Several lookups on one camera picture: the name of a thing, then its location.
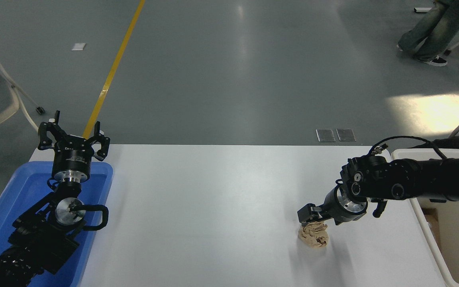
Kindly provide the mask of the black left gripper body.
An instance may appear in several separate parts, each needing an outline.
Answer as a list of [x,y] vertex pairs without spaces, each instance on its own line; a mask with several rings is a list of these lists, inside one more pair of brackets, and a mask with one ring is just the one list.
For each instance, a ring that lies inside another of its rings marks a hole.
[[58,139],[54,145],[52,174],[62,171],[80,171],[90,174],[94,149],[84,138],[76,136]]

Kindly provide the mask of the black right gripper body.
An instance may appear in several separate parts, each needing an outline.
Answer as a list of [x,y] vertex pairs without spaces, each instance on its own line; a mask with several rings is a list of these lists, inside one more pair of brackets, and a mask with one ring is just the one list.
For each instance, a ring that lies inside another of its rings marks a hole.
[[344,209],[337,197],[338,189],[332,189],[324,199],[324,209],[326,213],[334,219],[335,225],[343,223]]

